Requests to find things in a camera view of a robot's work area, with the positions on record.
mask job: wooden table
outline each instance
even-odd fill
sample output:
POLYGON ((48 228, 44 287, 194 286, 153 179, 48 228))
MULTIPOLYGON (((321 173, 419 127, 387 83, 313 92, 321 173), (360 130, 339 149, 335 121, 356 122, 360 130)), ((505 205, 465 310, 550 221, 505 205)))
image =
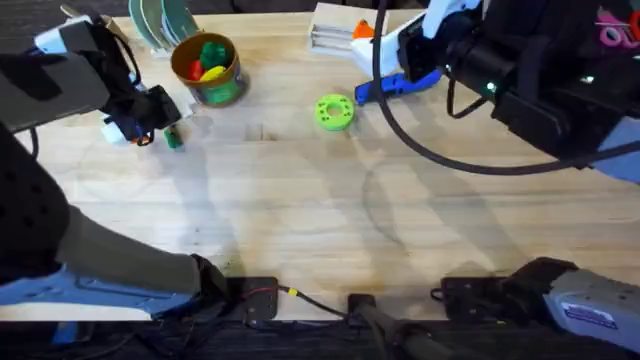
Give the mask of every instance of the wooden table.
MULTIPOLYGON (((415 11, 393 11, 390 29, 415 11)), ((640 188, 596 171, 527 177, 452 171, 406 148, 375 104, 348 131, 314 124, 316 99, 350 95, 368 79, 352 62, 307 50, 311 14, 197 16, 236 44, 251 87, 235 106, 183 122, 185 152, 108 145, 98 114, 40 130, 40 161, 69 201, 123 234, 208 257, 228 275, 271 275, 338 308, 372 293, 396 316, 442 318, 429 290, 447 274, 510 274, 537 256, 575 261, 640 284, 640 188)), ((144 82, 184 91, 168 60, 153 59, 129 19, 144 82)), ((549 157, 510 134, 484 106, 446 115, 446 82, 391 101, 429 147, 479 164, 549 157)), ((458 91, 458 107, 475 95, 458 91)), ((2 318, 144 318, 69 306, 3 309, 2 318)), ((330 319, 288 296, 280 319, 330 319)))

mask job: sticker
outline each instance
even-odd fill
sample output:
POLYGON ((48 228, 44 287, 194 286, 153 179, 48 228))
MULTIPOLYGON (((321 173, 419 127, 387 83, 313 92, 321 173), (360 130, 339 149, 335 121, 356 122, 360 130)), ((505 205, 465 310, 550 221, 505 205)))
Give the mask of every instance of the sticker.
POLYGON ((585 321, 609 329, 618 329, 618 325, 616 325, 613 316, 604 311, 596 310, 584 305, 576 305, 564 302, 562 303, 562 309, 564 309, 564 314, 571 319, 585 321))

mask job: green marker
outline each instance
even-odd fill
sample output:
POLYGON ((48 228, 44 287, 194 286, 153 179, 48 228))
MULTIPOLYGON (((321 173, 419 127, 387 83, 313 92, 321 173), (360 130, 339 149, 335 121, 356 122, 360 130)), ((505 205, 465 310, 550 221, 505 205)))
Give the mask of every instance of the green marker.
POLYGON ((171 149, 177 149, 182 146, 182 139, 180 139, 180 133, 178 127, 173 124, 164 130, 164 137, 167 139, 167 144, 171 149))

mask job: black wire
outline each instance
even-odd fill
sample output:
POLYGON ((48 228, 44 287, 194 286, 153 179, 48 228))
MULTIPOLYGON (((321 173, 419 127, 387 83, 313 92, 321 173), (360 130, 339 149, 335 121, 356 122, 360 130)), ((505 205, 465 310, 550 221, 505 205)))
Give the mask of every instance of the black wire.
POLYGON ((31 156, 33 156, 34 159, 37 159, 40 154, 40 141, 38 139, 38 131, 35 127, 29 129, 29 135, 31 135, 32 145, 31 156))
MULTIPOLYGON (((290 287, 287 287, 287 286, 278 286, 278 289, 279 289, 280 291, 289 292, 289 290, 290 290, 291 288, 290 288, 290 287)), ((344 313, 344 312, 342 312, 342 311, 339 311, 339 310, 336 310, 336 309, 334 309, 334 308, 331 308, 331 307, 329 307, 329 306, 327 306, 327 305, 324 305, 324 304, 322 304, 322 303, 319 303, 318 301, 316 301, 316 300, 314 300, 314 299, 310 298, 309 296, 305 295, 305 293, 303 293, 303 292, 302 292, 302 291, 300 291, 300 290, 297 290, 296 297, 299 297, 299 298, 301 298, 302 300, 304 300, 304 301, 308 302, 309 304, 311 304, 311 305, 313 305, 313 306, 315 306, 315 307, 317 307, 317 308, 319 308, 319 309, 322 309, 322 310, 324 310, 324 311, 326 311, 326 312, 328 312, 328 313, 331 313, 331 314, 333 314, 333 315, 336 315, 336 316, 338 316, 338 317, 341 317, 341 318, 343 318, 343 319, 346 319, 346 318, 348 317, 348 315, 347 315, 346 313, 344 313)))
POLYGON ((374 321, 369 319, 368 317, 360 314, 361 317, 369 324, 371 331, 373 332, 373 340, 380 351, 380 360, 389 360, 391 357, 389 354, 389 349, 387 348, 384 336, 382 335, 382 330, 376 325, 374 321))
POLYGON ((378 15, 376 17, 375 34, 373 37, 373 88, 375 90, 378 105, 384 115, 387 123, 393 132, 404 142, 409 148, 417 152, 421 156, 448 168, 465 171, 473 174, 482 175, 500 175, 500 176, 521 176, 542 174, 551 171, 564 170, 572 167, 584 167, 597 161, 611 159, 617 156, 640 151, 640 141, 634 141, 625 145, 616 146, 607 150, 596 152, 594 154, 580 156, 569 160, 560 160, 536 165, 525 166, 506 166, 492 167, 469 164, 457 160, 450 159, 438 153, 435 153, 420 143, 415 141, 404 129, 398 124, 389 108, 384 91, 382 90, 382 79, 380 75, 380 43, 382 39, 382 27, 384 18, 387 13, 387 0, 380 0, 378 6, 378 15))
POLYGON ((481 97, 478 100, 474 101, 471 105, 469 105, 466 109, 460 111, 457 114, 453 113, 453 101, 456 96, 456 81, 453 79, 453 75, 449 79, 449 90, 447 90, 447 114, 454 119, 462 119, 463 117, 471 114, 472 112, 478 110, 478 108, 487 103, 487 99, 481 97))

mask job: blue plastic piece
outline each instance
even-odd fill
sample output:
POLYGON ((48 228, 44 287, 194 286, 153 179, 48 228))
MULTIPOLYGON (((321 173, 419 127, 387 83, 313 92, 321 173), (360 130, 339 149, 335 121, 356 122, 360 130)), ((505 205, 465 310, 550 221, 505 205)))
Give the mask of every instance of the blue plastic piece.
POLYGON ((33 302, 104 305, 140 309, 153 316, 186 304, 194 295, 105 283, 78 276, 63 265, 55 274, 1 286, 0 305, 33 302))
MULTIPOLYGON (((611 131, 598 150, 640 141, 640 119, 625 117, 611 131)), ((640 152, 636 151, 613 159, 593 163, 599 171, 625 181, 640 183, 640 152)))
MULTIPOLYGON (((442 74, 440 73, 440 70, 434 70, 416 83, 412 83, 404 78, 404 74, 393 74, 382 78, 382 90, 387 97, 423 91, 437 84, 441 77, 442 74)), ((375 100, 372 87, 373 81, 369 81, 368 83, 356 87, 356 104, 364 105, 375 100)))
POLYGON ((54 345, 72 344, 76 341, 76 335, 78 335, 78 323, 77 322, 61 322, 58 323, 58 328, 51 343, 54 345))

